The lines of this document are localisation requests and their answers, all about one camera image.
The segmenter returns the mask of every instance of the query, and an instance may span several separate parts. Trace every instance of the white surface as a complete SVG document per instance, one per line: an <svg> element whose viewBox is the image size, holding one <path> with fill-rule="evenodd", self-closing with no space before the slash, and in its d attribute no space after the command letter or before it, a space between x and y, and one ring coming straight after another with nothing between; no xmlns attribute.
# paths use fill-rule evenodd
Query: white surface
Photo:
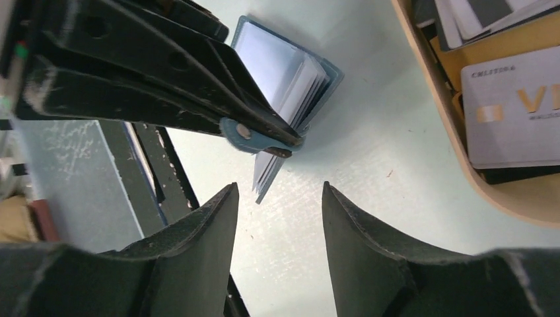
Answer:
<svg viewBox="0 0 560 317"><path fill-rule="evenodd" d="M325 180L443 248L560 246L560 231L508 217L470 188L389 0L198 2L230 33L240 15L252 14L346 74L261 205L251 193L252 156L219 137L170 131L201 203L239 184L231 270L252 316L335 316L321 219Z"/></svg>

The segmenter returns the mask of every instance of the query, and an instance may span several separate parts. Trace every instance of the beige object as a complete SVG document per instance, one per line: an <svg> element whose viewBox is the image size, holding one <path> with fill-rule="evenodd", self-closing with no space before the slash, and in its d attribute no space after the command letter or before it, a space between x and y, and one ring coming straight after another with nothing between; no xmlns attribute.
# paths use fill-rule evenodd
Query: beige object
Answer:
<svg viewBox="0 0 560 317"><path fill-rule="evenodd" d="M0 203L0 242L39 241L27 200L14 196Z"/></svg>
<svg viewBox="0 0 560 317"><path fill-rule="evenodd" d="M410 0L392 0L392 2L434 96L443 126L451 140L461 169L474 190L505 213L538 225L560 227L560 174L489 185L472 168L465 151L464 122L453 109L452 99L449 97L442 74L433 63L429 43L415 27L411 2Z"/></svg>

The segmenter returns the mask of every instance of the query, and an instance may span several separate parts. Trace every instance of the floor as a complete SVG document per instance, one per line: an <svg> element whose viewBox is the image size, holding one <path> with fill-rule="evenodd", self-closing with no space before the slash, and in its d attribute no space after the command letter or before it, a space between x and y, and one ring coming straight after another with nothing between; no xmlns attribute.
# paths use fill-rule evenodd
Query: floor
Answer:
<svg viewBox="0 0 560 317"><path fill-rule="evenodd" d="M251 192L252 156L219 137L170 130L201 203L239 184L231 270L252 316L336 316L321 219L326 180L442 248L560 246L560 231L506 216L467 183L389 0L197 2L231 34L240 15L253 15L346 74L261 205Z"/></svg>

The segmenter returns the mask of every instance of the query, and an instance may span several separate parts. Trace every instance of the stack of cards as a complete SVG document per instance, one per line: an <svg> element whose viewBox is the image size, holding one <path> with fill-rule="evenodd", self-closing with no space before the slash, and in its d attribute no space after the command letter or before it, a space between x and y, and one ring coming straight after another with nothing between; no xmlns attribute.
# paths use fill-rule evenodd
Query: stack of cards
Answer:
<svg viewBox="0 0 560 317"><path fill-rule="evenodd" d="M240 18L232 47L272 108L301 135L343 78L329 61L248 17ZM257 203L283 162L268 153L256 155L253 190Z"/></svg>
<svg viewBox="0 0 560 317"><path fill-rule="evenodd" d="M417 26L435 24L446 52L554 13L560 0L415 0L413 5Z"/></svg>
<svg viewBox="0 0 560 317"><path fill-rule="evenodd" d="M560 46L461 72L474 168L560 165Z"/></svg>

